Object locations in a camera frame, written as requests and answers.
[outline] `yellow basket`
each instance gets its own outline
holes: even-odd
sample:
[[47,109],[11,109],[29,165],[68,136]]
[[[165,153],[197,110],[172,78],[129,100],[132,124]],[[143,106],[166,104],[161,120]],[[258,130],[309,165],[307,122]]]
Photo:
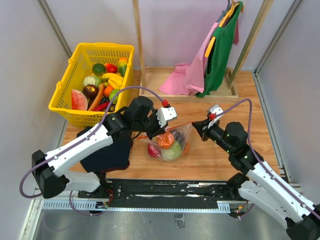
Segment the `yellow basket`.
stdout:
[[[133,83],[133,57],[135,48],[132,45],[120,45],[115,43],[97,42],[80,43],[69,59],[68,67],[62,80],[56,84],[56,89],[49,103],[52,112],[59,113],[71,124],[79,128],[94,126],[103,115],[102,111],[81,111],[72,109],[71,92],[76,89],[82,92],[84,78],[92,73],[92,66],[96,63],[118,64],[120,58],[128,58],[128,64],[123,78],[121,89]],[[127,105],[130,91],[119,94],[115,111]]]

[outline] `yellow hanger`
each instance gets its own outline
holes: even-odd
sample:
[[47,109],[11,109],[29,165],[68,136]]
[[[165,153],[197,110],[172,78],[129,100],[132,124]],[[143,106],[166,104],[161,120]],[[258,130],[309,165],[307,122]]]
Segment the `yellow hanger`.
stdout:
[[[230,10],[225,14],[224,18],[221,20],[221,22],[220,22],[220,24],[219,24],[219,27],[222,27],[222,26],[224,25],[225,21],[226,21],[229,17],[231,17],[232,14],[234,14],[234,11],[235,11],[236,7],[237,7],[239,4],[240,4],[239,2],[235,3],[235,0],[232,0],[232,5],[231,5],[231,7],[230,7]],[[242,5],[241,12],[243,13],[243,11],[244,11],[244,6]],[[213,37],[211,38],[210,42],[209,42],[208,47],[206,48],[205,54],[204,54],[204,56],[205,56],[206,58],[209,57],[209,54],[210,54],[210,52],[211,52],[211,49],[212,49],[212,47],[214,46],[215,40],[216,40],[216,37],[213,36]]]

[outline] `clear plastic bag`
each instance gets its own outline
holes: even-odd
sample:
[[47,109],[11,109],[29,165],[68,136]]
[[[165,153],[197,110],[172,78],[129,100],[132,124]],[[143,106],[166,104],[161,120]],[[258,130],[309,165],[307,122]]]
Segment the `clear plastic bag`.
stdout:
[[138,139],[147,142],[147,155],[151,158],[160,158],[173,161],[186,154],[190,149],[191,123],[170,127],[164,134],[152,140],[144,134]]

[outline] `black cloth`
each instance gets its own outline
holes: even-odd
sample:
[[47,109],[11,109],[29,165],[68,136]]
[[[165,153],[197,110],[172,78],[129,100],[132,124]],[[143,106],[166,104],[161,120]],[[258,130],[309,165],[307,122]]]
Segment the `black cloth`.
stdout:
[[[80,137],[92,127],[86,127],[79,132],[76,137]],[[80,161],[83,168],[89,172],[106,173],[114,170],[124,170],[129,167],[129,155],[133,141],[130,138],[124,138],[114,142],[110,146],[105,146],[98,151],[90,154]]]

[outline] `wooden table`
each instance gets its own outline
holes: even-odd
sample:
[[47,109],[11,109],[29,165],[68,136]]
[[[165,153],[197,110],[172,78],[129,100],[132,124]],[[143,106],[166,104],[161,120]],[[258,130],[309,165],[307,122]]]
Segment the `wooden table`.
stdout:
[[[139,84],[139,72],[134,74],[134,84]],[[278,164],[273,151],[264,115],[260,106],[252,73],[240,72],[237,79],[237,90],[240,99],[250,98],[253,104],[251,141],[255,150],[260,153],[270,166],[279,173]],[[131,91],[131,99],[138,96],[138,90]],[[225,110],[232,103],[219,103]],[[154,103],[156,108],[161,107],[160,102]],[[207,109],[212,103],[180,103],[171,104],[178,114],[178,119],[170,122],[169,126],[178,126],[188,122],[202,121],[207,116]],[[241,122],[247,130],[249,104],[243,103],[220,119],[220,126],[224,129],[229,122]],[[75,139],[81,129],[69,124],[64,135],[63,144]],[[237,171],[228,161],[228,154],[211,140],[203,142],[196,132],[192,130],[190,151],[183,157],[167,162],[161,159],[147,157],[147,146],[141,140],[135,140],[130,154],[130,167],[126,170],[117,170],[107,173],[107,178],[126,179],[177,179],[177,180],[221,180],[225,181]],[[80,163],[74,165],[71,171],[85,172]]]

